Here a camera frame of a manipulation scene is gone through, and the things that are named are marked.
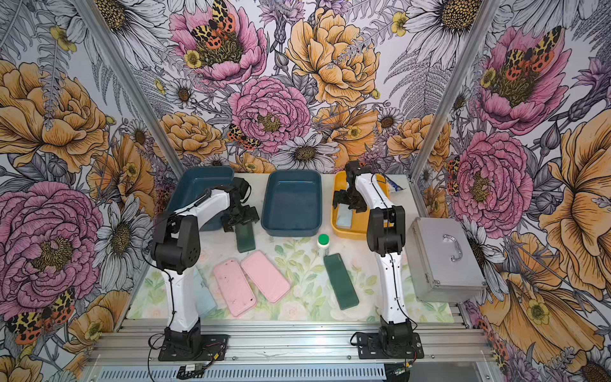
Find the floral tablecloth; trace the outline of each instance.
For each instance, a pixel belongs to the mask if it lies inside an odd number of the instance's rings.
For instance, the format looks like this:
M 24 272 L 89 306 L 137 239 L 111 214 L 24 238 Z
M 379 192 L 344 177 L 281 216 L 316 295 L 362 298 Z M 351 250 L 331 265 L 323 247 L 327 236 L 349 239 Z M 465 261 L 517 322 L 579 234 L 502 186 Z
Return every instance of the floral tablecloth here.
M 262 210 L 262 195 L 267 177 L 264 174 L 240 174 L 252 186 L 250 203 Z M 359 305 L 340 310 L 329 282 L 323 259 L 316 247 L 316 237 L 284 238 L 271 237 L 259 223 L 254 226 L 257 249 L 263 251 L 270 261 L 291 283 L 291 291 L 278 303 L 271 304 L 251 283 L 257 297 L 254 309 L 240 317 L 233 317 L 223 300 L 213 276 L 213 268 L 231 257 L 242 261 L 250 252 L 239 254 L 236 250 L 235 235 L 222 231 L 201 232 L 202 252 L 197 269 L 210 289 L 217 309 L 206 320 L 278 320 L 278 321 L 378 321 L 379 307 L 382 306 L 382 292 L 379 283 L 378 266 L 375 255 L 364 251 L 364 241 L 347 240 L 336 237 L 331 229 L 330 209 L 333 175 L 322 175 L 323 179 L 323 225 L 320 233 L 331 238 L 330 253 L 339 252 L 348 269 L 354 289 L 359 297 Z M 409 191 L 391 194 L 391 200 L 401 204 L 409 211 L 413 204 Z M 416 299 L 411 282 L 407 259 L 403 253 L 403 293 L 408 315 L 417 322 L 453 322 L 447 303 L 427 303 Z M 161 272 L 151 268 L 140 287 L 127 315 L 129 319 L 167 317 L 166 291 Z

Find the blue plastic tray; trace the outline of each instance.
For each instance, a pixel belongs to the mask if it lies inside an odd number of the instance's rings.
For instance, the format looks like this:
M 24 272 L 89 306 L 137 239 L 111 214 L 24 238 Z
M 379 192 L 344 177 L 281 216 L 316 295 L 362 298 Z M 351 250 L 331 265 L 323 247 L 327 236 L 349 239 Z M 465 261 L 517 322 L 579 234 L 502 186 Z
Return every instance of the blue plastic tray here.
M 261 226 L 271 236 L 314 236 L 323 221 L 320 174 L 310 170 L 273 172 L 263 201 Z
M 167 204 L 168 211 L 174 211 L 178 208 L 194 201 L 206 188 L 229 185 L 233 180 L 233 169 L 225 166 L 208 166 L 208 167 L 192 167 L 185 171 L 180 177 L 176 190 L 174 191 L 170 202 Z M 210 219 L 200 231 L 214 231 L 221 229 L 222 212 L 216 214 Z

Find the light blue block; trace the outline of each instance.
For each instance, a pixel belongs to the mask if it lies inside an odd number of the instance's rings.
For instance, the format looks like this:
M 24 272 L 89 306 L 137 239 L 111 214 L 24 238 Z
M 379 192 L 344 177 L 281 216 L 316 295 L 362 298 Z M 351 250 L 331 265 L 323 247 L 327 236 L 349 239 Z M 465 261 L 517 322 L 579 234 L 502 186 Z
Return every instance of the light blue block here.
M 347 204 L 337 205 L 337 219 L 335 220 L 337 228 L 350 229 L 352 227 L 352 210 Z
M 212 297 L 212 293 L 210 293 L 208 287 L 206 287 L 206 284 L 204 284 L 202 275 L 199 274 L 198 269 L 195 269 L 195 272 L 193 272 L 193 283 L 195 284 L 196 291 L 195 307 L 199 317 L 204 318 L 216 310 L 216 302 Z

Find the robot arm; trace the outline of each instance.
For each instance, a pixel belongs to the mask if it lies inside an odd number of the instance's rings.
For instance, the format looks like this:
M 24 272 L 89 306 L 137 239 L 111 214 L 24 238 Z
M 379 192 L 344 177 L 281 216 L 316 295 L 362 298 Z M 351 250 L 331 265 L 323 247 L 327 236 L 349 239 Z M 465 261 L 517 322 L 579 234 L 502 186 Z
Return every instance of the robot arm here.
M 225 232 L 233 232 L 236 224 L 257 222 L 256 208 L 241 203 L 249 187 L 244 179 L 234 178 L 230 186 L 205 189 L 189 205 L 162 214 L 153 233 L 151 258 L 164 271 L 167 306 L 174 309 L 168 315 L 164 345 L 173 346 L 172 351 L 185 358 L 193 357 L 201 349 L 193 283 L 193 265 L 200 254 L 199 229 L 222 211 Z
M 403 358 L 406 348 L 413 348 L 411 321 L 401 284 L 401 251 L 405 245 L 405 210 L 394 205 L 382 192 L 376 174 L 357 161 L 346 165 L 348 189 L 336 191 L 333 206 L 343 203 L 357 213 L 369 208 L 367 244 L 376 254 L 382 285 L 384 307 L 379 331 L 385 354 Z

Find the yellow tray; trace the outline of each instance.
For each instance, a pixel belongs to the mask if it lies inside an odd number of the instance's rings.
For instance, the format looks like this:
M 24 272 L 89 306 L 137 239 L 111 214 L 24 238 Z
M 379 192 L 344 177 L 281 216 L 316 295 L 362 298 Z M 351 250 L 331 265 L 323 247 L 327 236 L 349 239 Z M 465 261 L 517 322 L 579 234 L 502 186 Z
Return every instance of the yellow tray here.
M 380 188 L 388 196 L 389 189 L 388 183 L 386 183 L 386 179 L 381 174 L 377 174 L 376 178 L 378 179 L 378 184 Z M 341 189 L 347 189 L 348 182 L 346 182 L 346 172 L 341 171 L 335 175 L 335 181 L 333 184 L 333 193 L 336 191 L 340 191 Z M 331 226 L 333 227 L 333 232 L 342 238 L 352 239 L 352 240 L 367 240 L 367 225 L 369 223 L 369 208 L 365 212 L 356 213 L 356 211 L 352 211 L 352 227 L 350 229 L 338 228 L 335 226 L 335 221 L 337 220 L 337 208 L 333 208 L 333 204 L 331 204 Z

